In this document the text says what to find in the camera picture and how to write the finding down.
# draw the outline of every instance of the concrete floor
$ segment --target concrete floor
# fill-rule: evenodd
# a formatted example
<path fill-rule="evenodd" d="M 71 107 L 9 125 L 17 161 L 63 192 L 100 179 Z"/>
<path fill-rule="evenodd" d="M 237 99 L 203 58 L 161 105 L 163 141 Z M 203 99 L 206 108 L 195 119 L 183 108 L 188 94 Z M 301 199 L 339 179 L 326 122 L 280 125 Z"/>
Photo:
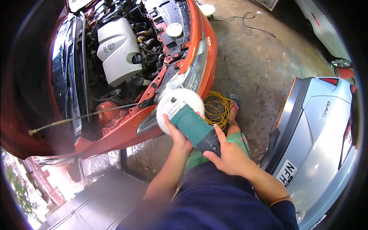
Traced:
<path fill-rule="evenodd" d="M 281 0 L 272 13 L 249 0 L 199 0 L 199 3 L 214 5 L 216 20 L 253 12 L 255 18 L 244 23 L 276 35 L 274 38 L 249 29 L 241 24 L 240 18 L 211 22 L 218 43 L 212 90 L 238 96 L 241 109 L 237 121 L 248 140 L 251 159 L 259 163 L 293 79 L 334 76 L 333 70 L 293 1 Z M 162 168 L 171 147 L 171 138 L 164 135 L 128 148 L 128 168 L 150 180 Z"/>

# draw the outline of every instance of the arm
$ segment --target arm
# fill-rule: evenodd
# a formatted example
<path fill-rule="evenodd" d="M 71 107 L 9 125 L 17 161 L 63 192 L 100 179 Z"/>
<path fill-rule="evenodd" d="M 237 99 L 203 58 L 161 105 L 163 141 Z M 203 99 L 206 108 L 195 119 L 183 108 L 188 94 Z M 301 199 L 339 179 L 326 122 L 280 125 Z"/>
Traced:
<path fill-rule="evenodd" d="M 260 201 L 268 206 L 283 200 L 292 202 L 281 182 L 258 167 L 239 146 L 228 143 L 225 134 L 217 125 L 215 130 L 221 145 L 221 158 L 210 151 L 204 152 L 203 155 L 212 161 L 217 169 L 228 175 L 242 176 L 247 179 L 252 184 Z"/>
<path fill-rule="evenodd" d="M 192 143 L 163 115 L 169 128 L 174 146 L 161 171 L 149 184 L 143 200 L 152 200 L 168 204 L 172 199 L 180 181 L 181 173 L 189 153 L 193 150 Z"/>
<path fill-rule="evenodd" d="M 168 159 L 149 184 L 143 199 L 155 200 L 162 204 L 169 203 L 179 184 L 189 153 L 190 151 L 186 151 L 174 143 Z"/>

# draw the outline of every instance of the yellow extension cord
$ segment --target yellow extension cord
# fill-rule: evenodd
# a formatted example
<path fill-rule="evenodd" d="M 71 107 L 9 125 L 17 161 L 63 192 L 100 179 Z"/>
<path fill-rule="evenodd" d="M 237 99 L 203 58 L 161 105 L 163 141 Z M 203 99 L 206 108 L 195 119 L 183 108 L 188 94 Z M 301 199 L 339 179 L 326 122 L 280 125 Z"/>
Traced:
<path fill-rule="evenodd" d="M 206 106 L 212 107 L 215 110 L 217 110 L 217 114 L 213 114 L 208 112 L 207 110 L 205 111 L 205 113 L 215 116 L 212 119 L 208 119 L 207 117 L 205 117 L 205 120 L 207 121 L 208 124 L 210 125 L 214 125 L 217 124 L 222 130 L 226 127 L 227 122 L 229 121 L 229 116 L 230 116 L 230 102 L 234 102 L 236 103 L 234 100 L 228 99 L 226 98 L 222 93 L 220 92 L 216 92 L 216 91 L 209 91 L 208 95 L 206 98 L 214 96 L 216 98 L 218 98 L 219 100 L 212 100 L 209 101 L 207 103 L 205 103 L 205 108 Z M 218 108 L 216 108 L 216 106 L 212 105 L 212 104 L 221 104 L 222 105 L 222 113 L 218 110 Z"/>

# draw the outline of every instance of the angle grinder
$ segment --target angle grinder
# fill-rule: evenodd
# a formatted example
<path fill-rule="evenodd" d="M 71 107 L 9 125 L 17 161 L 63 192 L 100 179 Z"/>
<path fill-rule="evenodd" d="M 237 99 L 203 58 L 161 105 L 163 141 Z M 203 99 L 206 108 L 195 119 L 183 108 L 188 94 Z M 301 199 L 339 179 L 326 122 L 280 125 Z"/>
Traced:
<path fill-rule="evenodd" d="M 187 137 L 194 148 L 202 153 L 211 151 L 221 157 L 220 142 L 215 129 L 202 119 L 194 109 L 199 110 L 200 114 L 204 115 L 202 99 L 191 90 L 174 89 L 165 95 L 158 104 L 156 114 L 158 125 L 162 131 L 170 135 L 162 118 L 162 114 L 166 114 L 170 122 Z"/>

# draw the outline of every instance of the gac logo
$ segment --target gac logo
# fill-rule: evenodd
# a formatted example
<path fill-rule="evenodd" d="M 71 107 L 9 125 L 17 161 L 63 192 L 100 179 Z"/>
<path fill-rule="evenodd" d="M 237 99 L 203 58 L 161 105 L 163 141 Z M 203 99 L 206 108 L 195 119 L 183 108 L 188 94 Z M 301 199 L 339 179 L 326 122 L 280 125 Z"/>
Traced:
<path fill-rule="evenodd" d="M 330 101 L 328 101 L 328 102 L 327 102 L 327 105 L 326 105 L 325 112 L 323 113 L 322 117 L 326 117 L 326 115 L 327 115 L 327 111 L 328 111 L 328 107 L 330 107 L 330 104 L 331 104 L 331 102 L 330 102 Z"/>

